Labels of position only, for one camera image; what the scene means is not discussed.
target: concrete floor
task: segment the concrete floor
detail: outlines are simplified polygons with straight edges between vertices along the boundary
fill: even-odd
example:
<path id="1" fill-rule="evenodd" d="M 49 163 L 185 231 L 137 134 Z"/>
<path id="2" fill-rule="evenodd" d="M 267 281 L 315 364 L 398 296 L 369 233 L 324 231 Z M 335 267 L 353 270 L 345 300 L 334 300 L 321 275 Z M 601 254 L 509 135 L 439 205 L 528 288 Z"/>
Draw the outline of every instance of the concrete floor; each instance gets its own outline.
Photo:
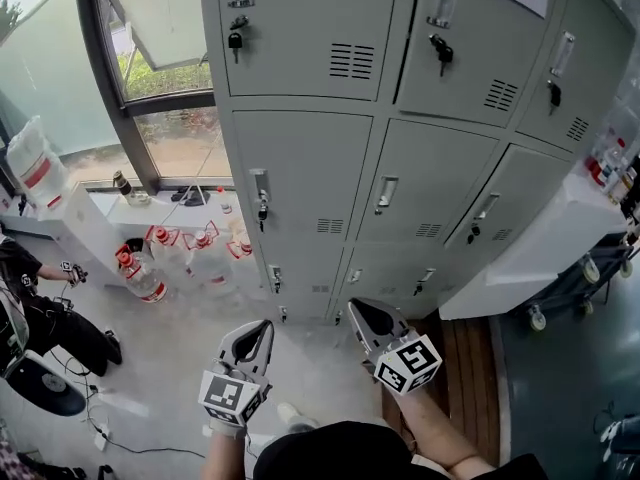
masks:
<path id="1" fill-rule="evenodd" d="M 64 259 L 52 241 L 24 236 L 18 241 L 43 262 L 57 265 Z M 39 291 L 56 296 L 62 287 L 62 283 L 44 281 Z M 89 377 L 90 383 L 109 390 L 92 409 L 92 417 L 99 422 L 108 417 L 111 438 L 130 448 L 170 446 L 206 454 L 208 440 L 202 426 L 208 419 L 197 403 L 202 370 L 222 336 L 260 318 L 260 308 L 250 308 L 241 299 L 208 307 L 180 300 L 148 305 L 125 289 L 98 288 L 89 282 L 65 295 L 99 328 L 114 328 L 123 345 L 121 367 L 110 367 L 101 379 Z M 54 353 L 63 362 L 68 358 L 60 348 Z M 321 424 L 345 419 L 378 421 L 379 390 L 360 367 L 362 356 L 348 326 L 277 325 L 267 372 L 274 389 L 251 420 L 250 432 L 284 430 L 275 412 L 282 401 L 293 403 Z M 51 354 L 45 358 L 62 371 Z M 79 368 L 75 361 L 70 366 Z M 197 478 L 203 462 L 172 452 L 132 455 L 111 445 L 102 453 L 93 444 L 95 432 L 82 422 L 84 415 L 62 418 L 46 413 L 2 381 L 0 416 L 21 450 L 38 449 L 51 464 L 82 467 L 89 478 L 95 478 L 98 466 L 106 463 L 124 480 Z"/>
<path id="2" fill-rule="evenodd" d="M 640 412 L 640 261 L 634 267 L 630 279 L 613 278 L 606 306 L 604 290 L 596 294 L 591 316 L 547 314 L 542 333 L 501 318 L 512 456 L 534 453 L 551 480 L 596 478 L 604 450 L 594 417 L 610 402 L 616 418 Z M 609 422 L 600 415 L 596 429 Z"/>

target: person in black clothing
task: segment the person in black clothing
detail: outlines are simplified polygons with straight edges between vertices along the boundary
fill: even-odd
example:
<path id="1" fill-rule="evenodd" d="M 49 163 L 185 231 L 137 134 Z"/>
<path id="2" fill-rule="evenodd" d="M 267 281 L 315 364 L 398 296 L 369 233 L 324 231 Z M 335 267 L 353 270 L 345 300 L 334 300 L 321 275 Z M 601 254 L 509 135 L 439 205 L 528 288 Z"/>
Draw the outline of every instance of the person in black clothing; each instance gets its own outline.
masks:
<path id="1" fill-rule="evenodd" d="M 102 377 L 107 361 L 122 363 L 120 344 L 113 331 L 102 333 L 95 325 L 75 311 L 67 310 L 48 297 L 36 294 L 38 278 L 66 281 L 73 288 L 79 282 L 75 270 L 43 265 L 20 244 L 0 234 L 0 277 L 14 300 L 22 303 L 29 324 L 27 349 L 44 356 L 60 345 L 85 368 Z"/>
<path id="2" fill-rule="evenodd" d="M 253 480 L 548 480 L 533 455 L 493 468 L 452 425 L 424 388 L 394 395 L 414 435 L 418 453 L 412 463 L 402 438 L 390 428 L 344 421 L 286 435 L 258 457 Z M 245 434 L 215 432 L 202 480 L 245 478 Z"/>

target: black shoe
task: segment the black shoe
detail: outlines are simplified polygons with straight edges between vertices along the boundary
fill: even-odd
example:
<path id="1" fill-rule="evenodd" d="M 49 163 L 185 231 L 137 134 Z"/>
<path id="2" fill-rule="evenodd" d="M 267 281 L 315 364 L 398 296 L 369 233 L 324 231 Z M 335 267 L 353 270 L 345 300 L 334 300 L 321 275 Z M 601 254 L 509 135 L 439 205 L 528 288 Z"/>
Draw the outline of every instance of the black shoe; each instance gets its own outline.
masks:
<path id="1" fill-rule="evenodd" d="M 113 332 L 112 329 L 107 329 L 104 332 L 107 340 L 112 345 L 111 353 L 108 355 L 107 359 L 111 361 L 113 364 L 121 365 L 122 364 L 122 350 L 120 349 L 120 341 L 118 341 L 118 337 L 116 333 Z"/>

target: caster wheel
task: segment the caster wheel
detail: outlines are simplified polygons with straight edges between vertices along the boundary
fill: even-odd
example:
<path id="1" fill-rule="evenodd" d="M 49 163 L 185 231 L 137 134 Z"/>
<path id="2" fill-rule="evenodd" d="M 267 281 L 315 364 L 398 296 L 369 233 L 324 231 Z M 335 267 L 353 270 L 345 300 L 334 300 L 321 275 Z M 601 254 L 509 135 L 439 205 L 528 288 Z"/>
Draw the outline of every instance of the caster wheel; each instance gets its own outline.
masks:
<path id="1" fill-rule="evenodd" d="M 584 275 L 584 278 L 591 284 L 596 284 L 598 281 L 600 281 L 600 271 L 593 261 L 587 261 L 582 266 L 582 274 Z"/>
<path id="2" fill-rule="evenodd" d="M 585 300 L 582 303 L 582 312 L 588 316 L 593 315 L 593 303 L 590 300 Z"/>
<path id="3" fill-rule="evenodd" d="M 544 331 L 547 326 L 547 319 L 537 306 L 529 308 L 529 325 L 536 332 Z"/>
<path id="4" fill-rule="evenodd" d="M 625 260 L 622 265 L 620 265 L 620 277 L 623 279 L 628 279 L 633 274 L 633 265 L 629 260 Z"/>

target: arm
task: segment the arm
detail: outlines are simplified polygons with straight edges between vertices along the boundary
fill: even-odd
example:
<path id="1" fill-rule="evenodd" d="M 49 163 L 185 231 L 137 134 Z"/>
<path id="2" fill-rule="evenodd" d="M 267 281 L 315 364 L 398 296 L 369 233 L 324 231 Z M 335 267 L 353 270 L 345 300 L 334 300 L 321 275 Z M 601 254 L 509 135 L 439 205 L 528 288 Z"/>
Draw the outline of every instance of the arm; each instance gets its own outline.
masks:
<path id="1" fill-rule="evenodd" d="M 459 480 L 493 471 L 478 451 L 452 425 L 425 389 L 395 397 L 420 454 L 440 464 Z"/>
<path id="2" fill-rule="evenodd" d="M 245 480 L 244 436 L 235 439 L 214 432 L 202 480 Z"/>
<path id="3" fill-rule="evenodd" d="M 71 272 L 65 272 L 59 268 L 42 265 L 37 272 L 38 277 L 48 281 L 73 281 Z"/>

